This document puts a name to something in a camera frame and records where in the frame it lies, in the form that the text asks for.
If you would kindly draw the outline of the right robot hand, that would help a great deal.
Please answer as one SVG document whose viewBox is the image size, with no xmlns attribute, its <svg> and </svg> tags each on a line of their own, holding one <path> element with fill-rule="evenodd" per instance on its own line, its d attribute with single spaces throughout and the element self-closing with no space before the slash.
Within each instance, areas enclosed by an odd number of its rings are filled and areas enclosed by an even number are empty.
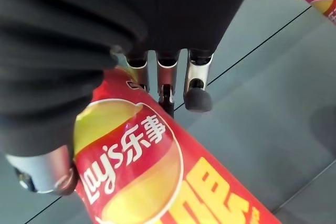
<svg viewBox="0 0 336 224">
<path fill-rule="evenodd" d="M 74 191 L 75 119 L 117 54 L 148 90 L 156 52 L 159 104 L 172 114 L 175 64 L 187 49 L 185 107 L 211 110 L 209 67 L 243 1 L 1 0 L 1 151 L 21 186 Z"/>
</svg>

